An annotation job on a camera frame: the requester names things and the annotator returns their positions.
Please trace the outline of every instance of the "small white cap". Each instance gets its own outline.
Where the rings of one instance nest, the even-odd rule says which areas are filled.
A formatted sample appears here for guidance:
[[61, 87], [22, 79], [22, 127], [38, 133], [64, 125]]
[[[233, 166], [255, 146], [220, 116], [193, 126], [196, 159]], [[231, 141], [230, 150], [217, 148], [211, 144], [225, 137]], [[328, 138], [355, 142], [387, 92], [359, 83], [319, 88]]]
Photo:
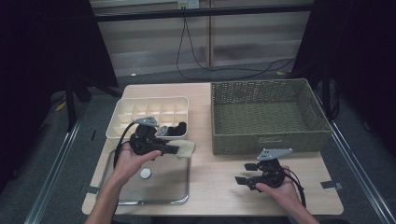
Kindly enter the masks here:
[[140, 176], [141, 176], [143, 179], [149, 178], [149, 177], [151, 176], [151, 171], [150, 171], [150, 169], [149, 169], [149, 168], [143, 169], [143, 170], [140, 172]]

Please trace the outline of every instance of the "wire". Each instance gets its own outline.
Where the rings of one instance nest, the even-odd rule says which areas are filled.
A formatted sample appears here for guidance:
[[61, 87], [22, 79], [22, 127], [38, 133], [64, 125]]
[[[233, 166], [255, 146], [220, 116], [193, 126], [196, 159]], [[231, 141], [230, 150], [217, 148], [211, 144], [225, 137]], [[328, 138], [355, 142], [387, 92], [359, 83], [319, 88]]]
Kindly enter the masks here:
[[[184, 77], [184, 78], [186, 78], [186, 79], [190, 79], [190, 80], [206, 80], [205, 78], [186, 77], [186, 76], [180, 71], [180, 69], [179, 69], [179, 67], [178, 67], [178, 59], [179, 59], [179, 56], [180, 56], [180, 49], [181, 49], [181, 46], [182, 46], [182, 44], [183, 44], [183, 36], [184, 36], [185, 31], [186, 31], [186, 28], [187, 28], [187, 34], [188, 34], [188, 37], [189, 37], [189, 40], [190, 40], [190, 47], [191, 47], [192, 56], [193, 56], [195, 62], [196, 62], [202, 69], [204, 69], [204, 70], [206, 70], [206, 71], [210, 71], [210, 72], [230, 71], [230, 70], [236, 70], [236, 71], [240, 70], [240, 71], [253, 71], [253, 72], [259, 72], [259, 73], [256, 73], [256, 74], [253, 74], [253, 75], [250, 75], [250, 76], [246, 76], [246, 77], [231, 78], [231, 80], [237, 80], [237, 79], [244, 79], [244, 78], [256, 77], [256, 76], [261, 75], [261, 74], [263, 74], [263, 73], [265, 73], [265, 72], [276, 71], [276, 70], [279, 70], [279, 69], [282, 69], [282, 68], [286, 67], [289, 63], [291, 63], [292, 61], [295, 60], [295, 57], [294, 57], [294, 58], [291, 58], [291, 59], [280, 59], [280, 60], [276, 60], [276, 61], [271, 62], [271, 63], [268, 65], [268, 67], [267, 67], [266, 69], [264, 69], [264, 70], [261, 70], [261, 69], [251, 69], [251, 68], [218, 68], [218, 69], [212, 69], [212, 68], [203, 67], [203, 66], [201, 66], [201, 64], [198, 62], [198, 60], [197, 60], [197, 58], [196, 58], [196, 56], [195, 56], [195, 52], [194, 52], [194, 48], [193, 48], [193, 44], [192, 44], [192, 40], [191, 40], [191, 35], [190, 35], [189, 25], [187, 24], [186, 18], [184, 18], [183, 31], [182, 31], [182, 33], [181, 33], [180, 44], [179, 44], [179, 46], [178, 46], [178, 51], [177, 51], [177, 62], [176, 62], [176, 65], [177, 65], [177, 71], [180, 73], [180, 75], [181, 75], [182, 77]], [[271, 66], [272, 66], [274, 63], [281, 62], [281, 61], [288, 61], [288, 62], [285, 63], [284, 65], [278, 67], [278, 68], [270, 69]]]

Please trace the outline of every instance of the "human hand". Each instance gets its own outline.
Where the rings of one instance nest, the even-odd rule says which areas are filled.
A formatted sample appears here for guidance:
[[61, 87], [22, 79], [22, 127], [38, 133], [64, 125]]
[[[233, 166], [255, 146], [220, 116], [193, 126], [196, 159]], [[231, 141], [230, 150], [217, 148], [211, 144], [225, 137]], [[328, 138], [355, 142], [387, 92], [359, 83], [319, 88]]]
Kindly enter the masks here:
[[139, 171], [143, 163], [152, 161], [161, 155], [162, 153], [160, 150], [155, 150], [139, 156], [134, 153], [128, 143], [123, 144], [116, 168], [112, 174], [118, 178], [122, 185], [125, 185], [128, 180]]
[[[289, 166], [283, 166], [283, 168], [285, 168], [285, 173], [287, 175], [290, 175]], [[257, 183], [256, 189], [270, 194], [282, 207], [290, 204], [300, 203], [300, 199], [297, 195], [297, 191], [294, 187], [293, 181], [287, 176], [285, 177], [282, 185], [277, 189], [273, 189], [263, 183]]]

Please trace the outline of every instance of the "wooden table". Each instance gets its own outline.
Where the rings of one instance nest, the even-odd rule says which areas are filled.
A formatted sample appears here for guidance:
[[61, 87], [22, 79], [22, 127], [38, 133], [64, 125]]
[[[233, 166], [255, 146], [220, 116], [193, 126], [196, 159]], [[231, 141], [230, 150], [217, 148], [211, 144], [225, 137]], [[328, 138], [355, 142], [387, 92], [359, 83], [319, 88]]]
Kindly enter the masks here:
[[[195, 143], [191, 158], [190, 197], [185, 204], [119, 206], [116, 214], [140, 216], [284, 216], [285, 211], [266, 193], [250, 191], [235, 183], [244, 164], [256, 162], [257, 155], [214, 156], [211, 148], [210, 83], [151, 84], [128, 86], [123, 98], [186, 96], [189, 98], [188, 140]], [[115, 148], [107, 139], [91, 186], [98, 187], [106, 160]], [[297, 174], [313, 215], [339, 215], [344, 207], [335, 189], [323, 189], [320, 182], [331, 180], [319, 152], [292, 153], [279, 159]], [[95, 194], [87, 193], [82, 211], [89, 214]]]

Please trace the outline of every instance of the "green basket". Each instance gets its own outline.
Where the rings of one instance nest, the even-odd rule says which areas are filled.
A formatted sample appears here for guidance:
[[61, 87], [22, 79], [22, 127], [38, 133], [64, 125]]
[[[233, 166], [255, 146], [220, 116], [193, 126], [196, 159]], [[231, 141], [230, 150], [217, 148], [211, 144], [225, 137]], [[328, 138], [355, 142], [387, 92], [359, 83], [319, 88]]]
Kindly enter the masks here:
[[306, 79], [211, 83], [213, 154], [320, 151], [332, 135]]

